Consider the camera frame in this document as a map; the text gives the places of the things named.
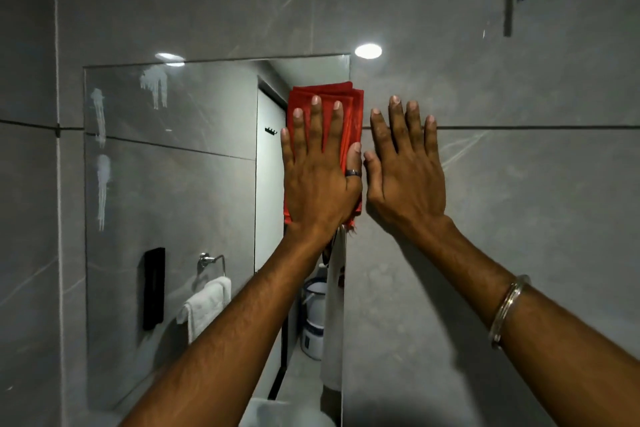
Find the person's right forearm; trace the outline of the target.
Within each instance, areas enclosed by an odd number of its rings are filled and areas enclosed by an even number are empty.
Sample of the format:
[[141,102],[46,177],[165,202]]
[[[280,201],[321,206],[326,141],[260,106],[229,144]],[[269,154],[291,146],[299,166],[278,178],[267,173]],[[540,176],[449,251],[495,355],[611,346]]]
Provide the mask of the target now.
[[558,427],[640,427],[640,360],[493,261],[448,219],[433,240],[410,240],[490,328]]

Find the white bucket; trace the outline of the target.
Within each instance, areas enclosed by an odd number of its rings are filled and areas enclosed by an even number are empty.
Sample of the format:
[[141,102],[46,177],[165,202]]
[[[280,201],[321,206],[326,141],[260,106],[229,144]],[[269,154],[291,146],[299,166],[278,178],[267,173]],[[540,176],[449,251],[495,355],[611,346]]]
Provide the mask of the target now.
[[315,277],[304,283],[301,293],[300,347],[309,358],[318,361],[323,356],[326,291],[326,278]]

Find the white door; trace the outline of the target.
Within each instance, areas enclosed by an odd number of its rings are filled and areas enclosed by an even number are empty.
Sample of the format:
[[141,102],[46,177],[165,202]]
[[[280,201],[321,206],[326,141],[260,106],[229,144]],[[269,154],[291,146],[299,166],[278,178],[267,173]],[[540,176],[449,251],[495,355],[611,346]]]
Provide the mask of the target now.
[[[277,131],[270,135],[270,127]],[[284,236],[284,167],[280,131],[285,111],[262,90],[257,97],[257,155],[255,172],[255,260],[257,272]]]

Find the frameless wall mirror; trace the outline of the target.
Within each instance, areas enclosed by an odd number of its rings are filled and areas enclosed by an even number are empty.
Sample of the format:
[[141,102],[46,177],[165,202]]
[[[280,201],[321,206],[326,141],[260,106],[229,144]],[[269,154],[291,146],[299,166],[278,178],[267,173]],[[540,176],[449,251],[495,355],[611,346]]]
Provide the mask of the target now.
[[[188,347],[182,305],[253,276],[257,97],[285,111],[294,86],[348,82],[351,57],[84,68],[86,399],[116,426]],[[142,329],[143,255],[166,249],[164,321]]]

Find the person's left hand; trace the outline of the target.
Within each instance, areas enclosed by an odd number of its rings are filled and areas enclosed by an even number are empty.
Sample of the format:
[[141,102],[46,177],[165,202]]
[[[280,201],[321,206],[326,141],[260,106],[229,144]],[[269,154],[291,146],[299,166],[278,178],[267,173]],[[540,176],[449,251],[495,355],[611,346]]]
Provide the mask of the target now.
[[323,144],[323,162],[308,157],[308,127],[303,112],[293,114],[294,131],[291,146],[294,169],[284,176],[285,204],[291,218],[291,229],[297,236],[325,246],[340,225],[353,217],[358,202],[349,199],[345,171],[340,166],[340,145],[344,111],[336,101],[332,108],[330,130]]

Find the white hanging towel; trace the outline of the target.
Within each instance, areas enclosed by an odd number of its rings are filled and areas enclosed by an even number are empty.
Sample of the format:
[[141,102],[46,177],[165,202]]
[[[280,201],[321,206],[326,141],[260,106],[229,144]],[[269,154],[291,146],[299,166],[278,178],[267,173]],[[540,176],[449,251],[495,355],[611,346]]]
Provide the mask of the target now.
[[186,325],[188,344],[192,344],[205,331],[231,300],[230,278],[218,277],[207,282],[202,290],[182,305],[176,321],[179,325]]

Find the person's right hand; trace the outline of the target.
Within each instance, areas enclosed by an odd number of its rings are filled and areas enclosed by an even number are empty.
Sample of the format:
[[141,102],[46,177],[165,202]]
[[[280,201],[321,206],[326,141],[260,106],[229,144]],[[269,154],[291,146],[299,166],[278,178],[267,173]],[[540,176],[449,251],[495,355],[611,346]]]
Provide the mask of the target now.
[[374,151],[383,173],[383,203],[372,207],[377,214],[416,243],[438,237],[449,222],[445,215],[445,177],[440,162],[432,162],[424,148],[424,125],[419,104],[403,106],[411,150],[399,155],[388,121],[377,108],[371,111]]

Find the black wall dispenser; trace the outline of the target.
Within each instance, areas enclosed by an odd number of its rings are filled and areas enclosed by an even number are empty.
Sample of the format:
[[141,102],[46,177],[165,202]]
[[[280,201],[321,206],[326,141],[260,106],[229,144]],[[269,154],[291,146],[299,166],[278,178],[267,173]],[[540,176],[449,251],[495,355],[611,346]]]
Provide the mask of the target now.
[[143,255],[142,329],[152,331],[164,321],[166,249],[148,250]]

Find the red cleaning cloth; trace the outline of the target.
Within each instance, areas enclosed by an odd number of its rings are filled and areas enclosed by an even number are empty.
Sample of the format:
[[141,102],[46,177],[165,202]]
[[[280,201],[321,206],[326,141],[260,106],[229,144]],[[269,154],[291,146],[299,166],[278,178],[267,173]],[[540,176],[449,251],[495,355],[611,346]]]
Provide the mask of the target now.
[[352,144],[362,139],[362,119],[364,114],[364,91],[355,89],[352,82],[331,83],[326,85],[294,86],[289,93],[286,110],[287,131],[292,137],[294,131],[293,114],[297,108],[303,112],[306,123],[310,119],[310,106],[313,97],[318,96],[323,106],[323,144],[330,130],[332,108],[336,101],[342,104],[344,111],[342,140],[340,145],[340,166],[348,170],[347,154]]

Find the person's left forearm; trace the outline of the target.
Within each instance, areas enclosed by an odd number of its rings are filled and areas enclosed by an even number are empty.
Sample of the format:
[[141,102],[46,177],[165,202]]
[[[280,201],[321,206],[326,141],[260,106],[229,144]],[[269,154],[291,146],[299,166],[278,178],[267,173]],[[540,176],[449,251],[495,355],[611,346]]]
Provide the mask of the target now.
[[284,319],[337,228],[292,223],[267,262],[120,427],[238,427]]

